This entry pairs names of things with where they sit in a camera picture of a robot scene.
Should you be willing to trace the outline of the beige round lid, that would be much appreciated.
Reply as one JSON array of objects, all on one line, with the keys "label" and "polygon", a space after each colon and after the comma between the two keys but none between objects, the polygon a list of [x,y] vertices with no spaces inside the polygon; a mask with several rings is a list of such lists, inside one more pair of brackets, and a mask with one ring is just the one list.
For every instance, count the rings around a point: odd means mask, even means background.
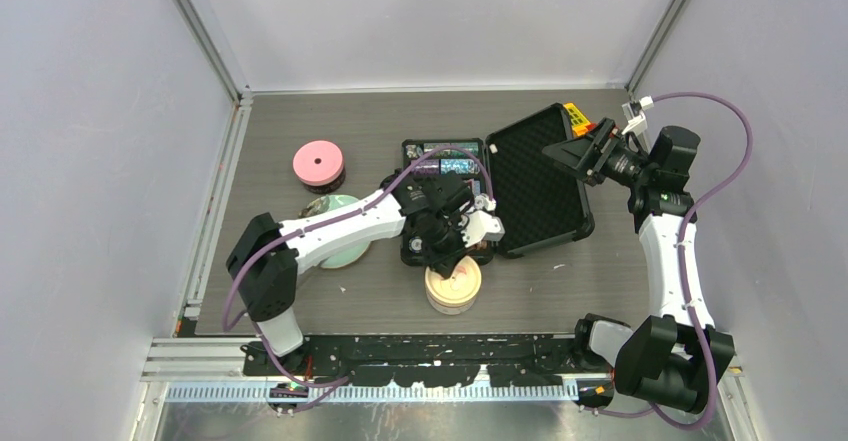
[{"label": "beige round lid", "polygon": [[482,286],[482,272],[478,263],[470,256],[466,256],[448,277],[443,277],[427,267],[424,274],[424,283],[425,292],[437,291],[450,294],[479,292]]}]

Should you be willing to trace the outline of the pink round lid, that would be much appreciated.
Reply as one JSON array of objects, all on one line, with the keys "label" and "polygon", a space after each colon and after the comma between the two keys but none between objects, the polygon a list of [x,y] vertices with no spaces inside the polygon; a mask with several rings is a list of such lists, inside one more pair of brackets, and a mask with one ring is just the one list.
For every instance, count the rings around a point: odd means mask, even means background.
[{"label": "pink round lid", "polygon": [[345,168],[345,158],[338,145],[327,140],[310,141],[293,156],[292,169],[306,186],[320,187],[335,182]]}]

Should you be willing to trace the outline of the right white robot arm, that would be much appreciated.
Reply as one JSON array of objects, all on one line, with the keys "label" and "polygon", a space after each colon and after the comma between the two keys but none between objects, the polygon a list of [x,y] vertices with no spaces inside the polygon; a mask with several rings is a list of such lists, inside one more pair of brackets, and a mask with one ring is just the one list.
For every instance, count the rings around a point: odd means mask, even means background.
[{"label": "right white robot arm", "polygon": [[653,147],[631,146],[610,119],[588,133],[543,148],[586,185],[613,180],[630,191],[628,210],[647,261],[650,312],[637,328],[588,314],[576,324],[571,358],[584,371],[608,364],[616,392],[656,406],[700,414],[735,354],[715,328],[694,258],[695,201],[686,192],[700,138],[661,129]]}]

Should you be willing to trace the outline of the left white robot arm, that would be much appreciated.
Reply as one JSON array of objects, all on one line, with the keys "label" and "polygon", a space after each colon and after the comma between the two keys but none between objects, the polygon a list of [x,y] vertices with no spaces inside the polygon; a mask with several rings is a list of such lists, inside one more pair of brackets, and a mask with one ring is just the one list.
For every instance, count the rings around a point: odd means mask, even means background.
[{"label": "left white robot arm", "polygon": [[407,234],[420,239],[425,266],[448,277],[472,247],[501,239],[495,210],[493,198],[475,195],[455,173],[419,179],[397,173],[372,195],[321,215],[277,222],[262,213],[226,260],[229,295],[241,298],[266,340],[270,364],[293,375],[307,359],[293,310],[300,275],[355,246]]}]

